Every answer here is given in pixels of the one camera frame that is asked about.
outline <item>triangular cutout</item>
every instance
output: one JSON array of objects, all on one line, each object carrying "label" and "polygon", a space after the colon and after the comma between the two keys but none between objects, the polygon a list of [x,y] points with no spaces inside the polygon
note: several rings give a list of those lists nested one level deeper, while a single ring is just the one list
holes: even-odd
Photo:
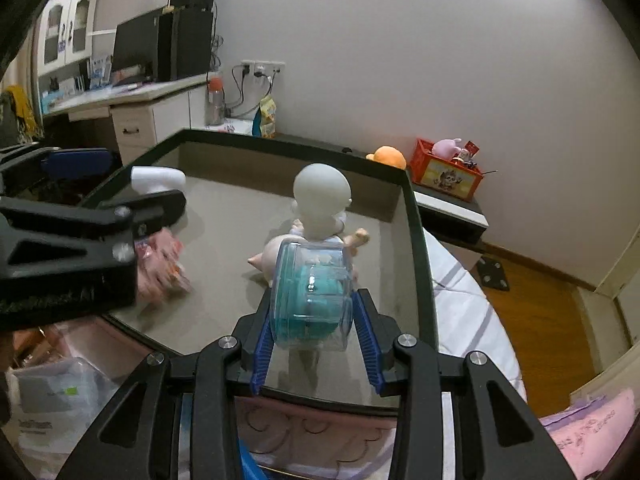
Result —
[{"label": "triangular cutout", "polygon": [[145,399],[146,384],[137,383],[127,393],[109,421],[104,425],[98,438],[105,444],[132,448],[136,445],[142,401]]},{"label": "triangular cutout", "polygon": [[48,244],[41,244],[31,240],[25,240],[18,244],[9,258],[9,265],[37,264],[49,260],[59,260],[61,258],[73,258],[85,256],[84,249],[73,249],[70,247],[56,247]]},{"label": "triangular cutout", "polygon": [[486,387],[494,412],[498,443],[502,447],[511,447],[533,440],[533,432],[530,427],[522,420],[520,413],[498,386],[498,383],[490,381]]}]

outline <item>red crate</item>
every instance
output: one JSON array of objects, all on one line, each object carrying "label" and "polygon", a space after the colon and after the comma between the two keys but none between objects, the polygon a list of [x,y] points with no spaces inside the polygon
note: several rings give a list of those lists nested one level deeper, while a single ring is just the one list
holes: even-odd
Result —
[{"label": "red crate", "polygon": [[482,180],[480,169],[476,166],[470,170],[466,166],[444,160],[433,155],[432,148],[433,142],[430,140],[417,139],[414,156],[409,163],[412,180],[416,184],[433,187],[462,200],[471,200]]}]

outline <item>cartoon character picture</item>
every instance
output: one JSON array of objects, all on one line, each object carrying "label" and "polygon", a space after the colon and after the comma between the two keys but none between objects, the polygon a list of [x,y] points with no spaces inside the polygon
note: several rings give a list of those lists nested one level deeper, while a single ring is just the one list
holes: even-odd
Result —
[{"label": "cartoon character picture", "polygon": [[453,191],[455,187],[462,182],[462,177],[458,176],[455,170],[446,170],[434,179],[433,182],[440,189]]}]

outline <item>yellow scarf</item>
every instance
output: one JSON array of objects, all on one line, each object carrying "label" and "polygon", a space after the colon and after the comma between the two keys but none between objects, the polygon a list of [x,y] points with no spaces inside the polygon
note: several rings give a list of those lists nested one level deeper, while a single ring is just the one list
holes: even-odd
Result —
[{"label": "yellow scarf", "polygon": [[11,85],[6,88],[6,91],[10,92],[14,97],[15,115],[24,121],[26,127],[24,133],[29,137],[41,136],[40,128],[36,123],[31,104],[27,98],[27,92],[24,91],[24,88],[20,85]]}]

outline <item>purple fabric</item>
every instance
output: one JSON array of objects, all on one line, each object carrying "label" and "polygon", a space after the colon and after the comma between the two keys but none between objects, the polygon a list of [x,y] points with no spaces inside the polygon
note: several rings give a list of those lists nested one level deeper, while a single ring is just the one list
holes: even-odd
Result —
[{"label": "purple fabric", "polygon": [[540,419],[540,423],[542,423],[549,432],[559,430],[571,422],[585,418],[591,412],[601,408],[606,403],[606,396],[596,397],[591,400],[580,399],[574,405],[569,406],[564,410],[564,412],[542,417]]}]

